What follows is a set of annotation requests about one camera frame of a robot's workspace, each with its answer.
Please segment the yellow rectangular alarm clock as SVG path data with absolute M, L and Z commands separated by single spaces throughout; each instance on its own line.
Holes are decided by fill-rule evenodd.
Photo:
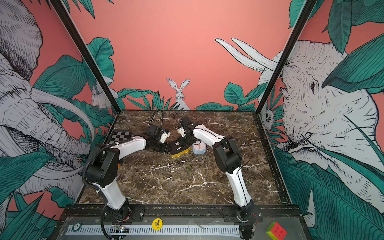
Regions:
M 179 137 L 177 140 L 169 143 L 170 154 L 172 158 L 178 158 L 181 155 L 188 153 L 192 143 L 187 137 Z

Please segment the light blue small alarm clock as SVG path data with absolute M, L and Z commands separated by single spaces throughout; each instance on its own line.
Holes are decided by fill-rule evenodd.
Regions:
M 197 140 L 193 145 L 192 149 L 195 155 L 203 155 L 207 151 L 207 145 L 201 140 Z

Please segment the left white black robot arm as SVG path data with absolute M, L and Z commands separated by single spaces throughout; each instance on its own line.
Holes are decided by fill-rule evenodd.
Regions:
M 107 207 L 120 210 L 127 200 L 117 184 L 119 165 L 128 155 L 149 149 L 166 154 L 170 147 L 168 142 L 142 136 L 108 145 L 98 144 L 83 166 L 82 181 L 102 196 Z

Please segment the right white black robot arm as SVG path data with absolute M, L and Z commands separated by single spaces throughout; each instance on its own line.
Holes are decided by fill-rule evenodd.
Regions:
M 178 132 L 188 141 L 200 140 L 213 149 L 216 164 L 228 177 L 233 190 L 238 218 L 241 221 L 249 219 L 254 201 L 243 178 L 242 154 L 236 141 L 209 130 L 203 124 L 194 123 L 188 117 L 180 120 Z

